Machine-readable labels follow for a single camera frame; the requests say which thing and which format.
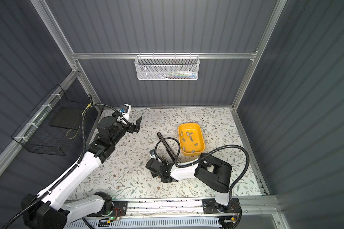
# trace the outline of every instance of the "black wire basket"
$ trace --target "black wire basket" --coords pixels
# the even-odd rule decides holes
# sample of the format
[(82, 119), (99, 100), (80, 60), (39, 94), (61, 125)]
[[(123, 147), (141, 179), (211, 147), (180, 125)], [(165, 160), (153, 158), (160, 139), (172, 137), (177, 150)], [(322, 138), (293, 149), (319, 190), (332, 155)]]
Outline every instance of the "black wire basket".
[(30, 153), (65, 156), (73, 139), (81, 136), (82, 114), (90, 104), (91, 95), (62, 90), (30, 123), (26, 119), (12, 139)]

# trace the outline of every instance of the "white mesh basket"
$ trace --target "white mesh basket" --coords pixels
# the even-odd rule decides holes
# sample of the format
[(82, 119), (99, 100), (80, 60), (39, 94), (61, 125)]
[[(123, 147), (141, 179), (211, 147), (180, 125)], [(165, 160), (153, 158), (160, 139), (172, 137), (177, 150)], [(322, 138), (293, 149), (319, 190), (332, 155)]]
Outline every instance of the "white mesh basket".
[(139, 80), (197, 80), (199, 57), (186, 59), (135, 58)]

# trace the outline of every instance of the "leaf pattern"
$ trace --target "leaf pattern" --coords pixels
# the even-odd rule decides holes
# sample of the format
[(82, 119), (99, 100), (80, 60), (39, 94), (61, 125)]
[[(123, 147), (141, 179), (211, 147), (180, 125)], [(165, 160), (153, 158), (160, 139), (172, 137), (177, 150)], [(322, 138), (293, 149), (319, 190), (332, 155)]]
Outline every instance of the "leaf pattern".
[[(110, 116), (112, 110), (105, 109), (101, 118)], [(201, 126), (205, 141), (205, 152), (228, 144), (242, 145), (239, 133), (227, 108), (161, 108), (132, 109), (130, 121), (135, 122), (142, 116), (139, 133), (126, 133), (116, 145), (116, 150), (103, 164), (96, 168), (69, 196), (69, 199), (84, 199), (95, 192), (102, 191), (114, 199), (130, 198), (175, 198), (175, 197), (211, 197), (214, 190), (196, 178), (178, 182), (162, 183), (160, 178), (151, 176), (145, 164), (150, 159), (149, 150), (158, 142), (157, 132), (164, 137), (178, 139), (178, 126), (195, 122)], [(169, 141), (176, 152), (177, 144)], [(158, 146), (158, 155), (172, 162), (162, 144)], [(232, 165), (231, 182), (241, 173), (246, 158), (238, 149), (224, 149), (215, 157)], [(179, 155), (181, 162), (196, 159), (197, 156)], [(234, 196), (261, 195), (251, 166), (233, 189)]]

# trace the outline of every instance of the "black mounting plate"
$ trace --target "black mounting plate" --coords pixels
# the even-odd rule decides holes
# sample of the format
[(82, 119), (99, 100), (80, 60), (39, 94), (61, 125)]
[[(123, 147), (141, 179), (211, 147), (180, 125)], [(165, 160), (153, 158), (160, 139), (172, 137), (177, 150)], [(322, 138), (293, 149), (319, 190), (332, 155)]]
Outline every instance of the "black mounting plate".
[[(127, 201), (112, 201), (114, 208), (119, 208), (121, 210), (121, 216), (126, 215), (127, 210)], [(120, 210), (117, 209), (117, 216), (120, 216)], [(92, 213), (87, 215), (88, 217), (102, 217), (99, 213)], [(113, 211), (108, 217), (110, 216), (116, 216), (116, 211)]]
[[(238, 207), (235, 206), (235, 203), (233, 202), (236, 201), (239, 203), (239, 200), (237, 198), (232, 198), (229, 200), (228, 203), (228, 208), (227, 208), (227, 213), (237, 213), (238, 212)], [(209, 198), (209, 199), (202, 199), (202, 208), (204, 210), (204, 214), (219, 214), (219, 212), (216, 208), (217, 203), (215, 202), (215, 198)]]

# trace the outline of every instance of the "yellow bin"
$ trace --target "yellow bin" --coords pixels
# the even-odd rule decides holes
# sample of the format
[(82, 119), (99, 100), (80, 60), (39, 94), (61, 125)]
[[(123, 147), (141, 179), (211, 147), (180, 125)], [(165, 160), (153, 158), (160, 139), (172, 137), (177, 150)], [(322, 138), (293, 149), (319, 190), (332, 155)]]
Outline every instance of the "yellow bin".
[(200, 126), (196, 123), (181, 124), (178, 127), (178, 135), (180, 137), (181, 151), (185, 156), (195, 156), (204, 152), (204, 138), (202, 137)]

